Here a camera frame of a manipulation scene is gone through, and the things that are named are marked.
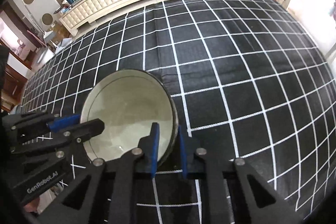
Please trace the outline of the person's left hand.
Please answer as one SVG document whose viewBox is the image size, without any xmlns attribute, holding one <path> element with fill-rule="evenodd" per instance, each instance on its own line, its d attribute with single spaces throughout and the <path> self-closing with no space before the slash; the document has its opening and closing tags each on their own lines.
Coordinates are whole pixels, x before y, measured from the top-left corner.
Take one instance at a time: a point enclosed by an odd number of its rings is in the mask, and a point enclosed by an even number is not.
<svg viewBox="0 0 336 224">
<path fill-rule="evenodd" d="M 36 198 L 33 201 L 26 204 L 23 208 L 28 213 L 37 213 L 38 214 L 38 207 L 40 203 L 40 198 Z"/>
</svg>

